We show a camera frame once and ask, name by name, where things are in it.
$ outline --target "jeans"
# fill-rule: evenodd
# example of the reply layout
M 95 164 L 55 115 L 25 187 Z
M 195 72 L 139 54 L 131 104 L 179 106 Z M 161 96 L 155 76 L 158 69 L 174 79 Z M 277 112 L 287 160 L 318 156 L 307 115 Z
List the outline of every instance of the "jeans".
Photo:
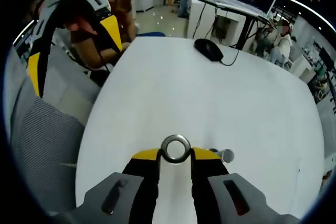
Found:
M 272 49 L 271 53 L 269 54 L 269 61 L 273 64 L 277 62 L 280 63 L 280 66 L 283 68 L 285 65 L 285 57 L 280 53 L 279 47 L 275 47 Z
M 188 0 L 181 0 L 180 9 L 178 10 L 179 11 L 179 17 L 188 16 L 187 8 L 188 8 Z
M 256 48 L 256 53 L 259 57 L 264 57 L 264 51 L 265 49 L 270 49 L 272 47 L 273 43 L 267 38 L 261 39 L 261 41 L 258 43 L 258 46 Z
M 150 33 L 137 34 L 137 37 L 166 37 L 164 33 L 159 31 L 152 31 Z

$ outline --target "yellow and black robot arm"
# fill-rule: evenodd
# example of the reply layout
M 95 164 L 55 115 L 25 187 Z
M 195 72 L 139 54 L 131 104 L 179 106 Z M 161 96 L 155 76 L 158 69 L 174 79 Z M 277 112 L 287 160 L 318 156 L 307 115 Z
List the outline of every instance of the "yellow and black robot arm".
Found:
M 179 158 L 167 153 L 172 141 L 185 146 Z M 299 222 L 292 215 L 280 215 L 269 208 L 265 195 L 238 174 L 229 174 L 217 154 L 191 148 L 186 138 L 173 135 L 163 141 L 160 149 L 135 154 L 122 173 L 113 173 L 89 190 L 81 206 L 54 216 L 54 223 L 151 224 L 159 195 L 161 157 L 173 164 L 191 158 L 192 196 L 198 224 Z
M 45 2 L 45 8 L 41 11 L 34 28 L 33 46 L 28 62 L 30 78 L 39 97 L 43 97 L 44 94 L 51 40 L 56 27 L 64 28 L 59 18 L 65 18 L 64 13 L 67 11 L 71 13 L 67 8 L 71 9 L 75 5 L 80 15 L 99 36 L 107 38 L 114 51 L 120 52 L 122 49 L 118 22 L 111 13 L 108 0 L 45 0 Z

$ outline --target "chair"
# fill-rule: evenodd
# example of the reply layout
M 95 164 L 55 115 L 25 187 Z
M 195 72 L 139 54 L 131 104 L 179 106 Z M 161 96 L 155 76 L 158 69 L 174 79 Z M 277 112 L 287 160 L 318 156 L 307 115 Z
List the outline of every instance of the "chair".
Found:
M 76 207 L 76 163 L 84 126 L 34 93 L 26 78 L 12 114 L 11 147 L 32 195 L 49 214 Z
M 84 126 L 100 87 L 84 74 L 59 46 L 52 46 L 48 59 L 43 100 L 74 116 Z
M 44 97 L 28 77 L 11 116 L 10 146 L 20 174 L 49 214 L 76 207 L 75 177 L 85 125 L 100 88 L 53 46 Z

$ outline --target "tiled floor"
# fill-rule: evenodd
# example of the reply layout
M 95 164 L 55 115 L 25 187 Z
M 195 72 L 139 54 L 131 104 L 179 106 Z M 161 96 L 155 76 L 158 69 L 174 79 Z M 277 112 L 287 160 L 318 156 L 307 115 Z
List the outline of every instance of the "tiled floor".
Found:
M 172 13 L 173 6 L 162 6 L 162 0 L 154 0 L 154 8 L 137 13 L 135 22 L 140 25 L 139 34 L 160 31 L 168 37 L 186 37 L 187 19 Z

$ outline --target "white table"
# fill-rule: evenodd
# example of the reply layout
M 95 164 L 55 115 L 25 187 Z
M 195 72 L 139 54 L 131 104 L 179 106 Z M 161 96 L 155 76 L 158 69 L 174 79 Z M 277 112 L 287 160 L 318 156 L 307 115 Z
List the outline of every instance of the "white table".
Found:
M 201 18 L 199 23 L 200 25 L 195 33 L 194 39 L 206 38 L 211 39 L 216 43 L 219 42 L 217 38 L 212 37 L 211 32 L 208 33 L 214 23 L 216 7 L 218 7 L 217 16 L 222 16 L 230 20 L 227 28 L 227 34 L 222 41 L 222 44 L 227 46 L 238 43 L 246 22 L 246 25 L 248 25 L 247 29 L 250 25 L 252 25 L 248 36 L 251 36 L 257 31 L 257 23 L 253 22 L 251 24 L 251 18 L 247 19 L 247 17 L 253 17 L 255 20 L 258 20 L 259 17 L 266 17 L 266 14 L 257 8 L 236 0 L 192 0 L 187 38 L 193 38 L 198 20 Z M 252 36 L 244 42 L 244 46 L 242 47 L 243 51 L 248 51 L 248 48 L 254 38 L 255 36 Z
M 281 214 L 297 217 L 315 201 L 323 175 L 323 135 L 306 84 L 240 52 L 231 67 L 210 62 L 180 38 L 137 38 L 93 106 L 76 176 L 77 205 L 91 187 L 122 172 L 131 156 L 182 134 L 192 146 L 229 148 L 227 165 Z M 236 50 L 220 46 L 224 63 Z M 153 223 L 196 223 L 190 160 L 161 163 Z

